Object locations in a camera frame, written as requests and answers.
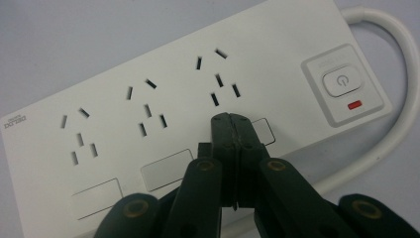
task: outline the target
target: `power strip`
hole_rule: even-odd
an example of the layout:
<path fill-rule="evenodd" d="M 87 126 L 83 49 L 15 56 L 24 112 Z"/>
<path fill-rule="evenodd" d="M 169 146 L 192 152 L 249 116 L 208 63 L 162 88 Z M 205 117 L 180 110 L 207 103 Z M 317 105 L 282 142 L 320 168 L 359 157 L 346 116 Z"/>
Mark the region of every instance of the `power strip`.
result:
<path fill-rule="evenodd" d="M 391 105 L 333 1 L 263 2 L 2 118 L 25 237 L 92 237 L 171 191 L 225 111 L 280 157 Z"/>

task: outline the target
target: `brass screw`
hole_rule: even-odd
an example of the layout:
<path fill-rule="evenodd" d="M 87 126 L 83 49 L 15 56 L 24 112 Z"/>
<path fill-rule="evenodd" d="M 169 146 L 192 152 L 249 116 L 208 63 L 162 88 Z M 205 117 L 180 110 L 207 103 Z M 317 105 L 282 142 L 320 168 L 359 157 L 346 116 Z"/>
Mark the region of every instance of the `brass screw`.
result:
<path fill-rule="evenodd" d="M 270 161 L 267 165 L 272 171 L 284 171 L 286 169 L 284 163 L 278 161 Z"/>
<path fill-rule="evenodd" d="M 379 219 L 382 217 L 382 212 L 379 210 L 379 208 L 365 200 L 353 201 L 352 208 L 358 214 L 370 219 Z"/>
<path fill-rule="evenodd" d="M 203 161 L 197 164 L 198 170 L 200 171 L 211 171 L 214 168 L 214 164 L 209 161 Z"/>
<path fill-rule="evenodd" d="M 149 209 L 149 204 L 141 199 L 132 200 L 124 206 L 123 213 L 129 218 L 136 218 L 144 215 Z"/>

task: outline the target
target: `brand logo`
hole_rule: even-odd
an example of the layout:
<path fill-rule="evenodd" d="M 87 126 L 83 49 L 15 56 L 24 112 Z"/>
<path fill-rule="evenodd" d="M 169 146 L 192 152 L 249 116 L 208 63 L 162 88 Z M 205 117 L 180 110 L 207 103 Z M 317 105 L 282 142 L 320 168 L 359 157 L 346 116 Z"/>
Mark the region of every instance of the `brand logo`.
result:
<path fill-rule="evenodd" d="M 8 129 L 9 127 L 13 127 L 14 125 L 26 121 L 26 116 L 17 115 L 13 118 L 7 120 L 7 123 L 4 124 L 4 129 Z"/>

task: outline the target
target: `electrical outlet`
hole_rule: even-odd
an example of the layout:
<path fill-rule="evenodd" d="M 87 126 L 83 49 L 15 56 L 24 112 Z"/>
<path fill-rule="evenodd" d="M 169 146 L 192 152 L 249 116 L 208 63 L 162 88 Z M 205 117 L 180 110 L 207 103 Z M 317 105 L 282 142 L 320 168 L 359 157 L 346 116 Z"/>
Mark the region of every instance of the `electrical outlet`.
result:
<path fill-rule="evenodd" d="M 362 82 L 349 92 L 334 80 L 347 65 Z M 265 1 L 1 123 L 25 237 L 85 238 L 121 197 L 177 187 L 216 114 L 250 118 L 280 157 L 390 110 L 334 2 L 290 0 Z"/>

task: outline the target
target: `power button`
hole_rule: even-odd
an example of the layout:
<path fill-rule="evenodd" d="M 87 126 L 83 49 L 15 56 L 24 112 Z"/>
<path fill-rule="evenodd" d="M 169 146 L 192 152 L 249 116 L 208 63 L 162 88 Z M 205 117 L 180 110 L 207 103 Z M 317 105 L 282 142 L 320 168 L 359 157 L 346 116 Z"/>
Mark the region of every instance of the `power button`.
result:
<path fill-rule="evenodd" d="M 351 65 L 341 67 L 324 76 L 324 86 L 333 97 L 339 97 L 362 86 L 361 75 Z"/>

